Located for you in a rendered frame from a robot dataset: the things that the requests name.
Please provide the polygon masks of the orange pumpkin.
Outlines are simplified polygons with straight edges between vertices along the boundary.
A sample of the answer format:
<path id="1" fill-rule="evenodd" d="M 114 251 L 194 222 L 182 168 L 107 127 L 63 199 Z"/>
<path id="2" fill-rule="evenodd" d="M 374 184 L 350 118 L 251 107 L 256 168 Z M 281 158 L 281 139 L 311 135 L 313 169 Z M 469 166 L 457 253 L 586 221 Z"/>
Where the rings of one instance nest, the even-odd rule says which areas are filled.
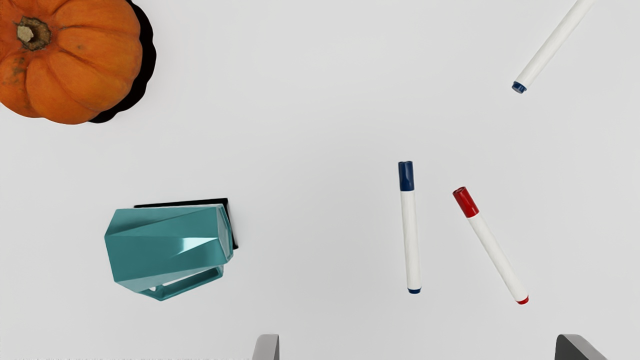
<path id="1" fill-rule="evenodd" d="M 118 105 L 143 62 L 128 0 L 0 0 L 0 104 L 80 125 Z"/>

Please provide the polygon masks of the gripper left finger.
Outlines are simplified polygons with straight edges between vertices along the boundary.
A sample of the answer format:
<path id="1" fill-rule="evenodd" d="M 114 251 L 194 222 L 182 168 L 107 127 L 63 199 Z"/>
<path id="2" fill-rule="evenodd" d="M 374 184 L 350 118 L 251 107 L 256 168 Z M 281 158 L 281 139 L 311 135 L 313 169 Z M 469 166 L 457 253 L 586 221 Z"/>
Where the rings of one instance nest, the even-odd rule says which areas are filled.
<path id="1" fill-rule="evenodd" d="M 252 360 L 280 360 L 280 337 L 277 333 L 259 335 Z"/>

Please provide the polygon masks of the white marker with blue cap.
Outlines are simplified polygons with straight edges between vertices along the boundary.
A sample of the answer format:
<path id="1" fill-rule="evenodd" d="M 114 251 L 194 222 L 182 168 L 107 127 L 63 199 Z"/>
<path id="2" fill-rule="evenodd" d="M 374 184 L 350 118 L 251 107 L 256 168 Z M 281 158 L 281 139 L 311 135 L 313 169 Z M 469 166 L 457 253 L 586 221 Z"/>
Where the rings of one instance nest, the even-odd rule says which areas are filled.
<path id="1" fill-rule="evenodd" d="M 523 94 L 533 82 L 535 82 L 547 64 L 553 59 L 583 18 L 585 18 L 586 14 L 592 9 L 595 2 L 597 2 L 597 0 L 576 0 L 574 5 L 514 80 L 511 88 L 516 93 Z"/>
<path id="2" fill-rule="evenodd" d="M 406 260 L 407 291 L 419 294 L 422 290 L 421 263 L 419 255 L 418 219 L 412 161 L 398 163 L 398 181 L 402 215 L 404 254 Z"/>

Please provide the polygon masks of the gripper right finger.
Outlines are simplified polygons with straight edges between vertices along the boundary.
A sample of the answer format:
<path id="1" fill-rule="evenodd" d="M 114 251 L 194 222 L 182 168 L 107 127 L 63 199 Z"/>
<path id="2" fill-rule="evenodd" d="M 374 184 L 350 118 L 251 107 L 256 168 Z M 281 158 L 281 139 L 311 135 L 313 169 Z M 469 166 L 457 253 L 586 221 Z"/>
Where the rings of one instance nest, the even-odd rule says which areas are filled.
<path id="1" fill-rule="evenodd" d="M 562 333 L 556 339 L 555 360 L 608 360 L 608 358 L 581 335 Z"/>

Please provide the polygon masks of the teal faceted mug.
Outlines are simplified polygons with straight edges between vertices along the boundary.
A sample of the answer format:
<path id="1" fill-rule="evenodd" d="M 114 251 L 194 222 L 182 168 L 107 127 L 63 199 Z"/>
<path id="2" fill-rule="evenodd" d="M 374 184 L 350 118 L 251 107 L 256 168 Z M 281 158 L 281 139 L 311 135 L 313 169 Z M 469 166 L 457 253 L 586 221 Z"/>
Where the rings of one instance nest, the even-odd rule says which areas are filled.
<path id="1" fill-rule="evenodd" d="M 117 209 L 103 239 L 114 282 L 158 301 L 219 280 L 238 248 L 226 198 Z"/>

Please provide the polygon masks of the white marker with red cap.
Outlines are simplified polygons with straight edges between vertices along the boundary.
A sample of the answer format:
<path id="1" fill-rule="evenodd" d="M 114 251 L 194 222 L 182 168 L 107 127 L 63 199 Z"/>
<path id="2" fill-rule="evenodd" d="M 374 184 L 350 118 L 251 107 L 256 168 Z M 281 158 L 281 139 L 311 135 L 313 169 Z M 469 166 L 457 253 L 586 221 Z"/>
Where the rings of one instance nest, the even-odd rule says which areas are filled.
<path id="1" fill-rule="evenodd" d="M 464 213 L 464 216 L 466 216 L 467 221 L 470 223 L 471 228 L 473 228 L 474 233 L 477 235 L 514 301 L 519 305 L 526 305 L 526 303 L 530 301 L 528 291 L 519 280 L 514 268 L 500 247 L 493 232 L 490 230 L 489 225 L 475 204 L 468 189 L 464 186 L 459 187 L 452 192 L 452 195 Z"/>

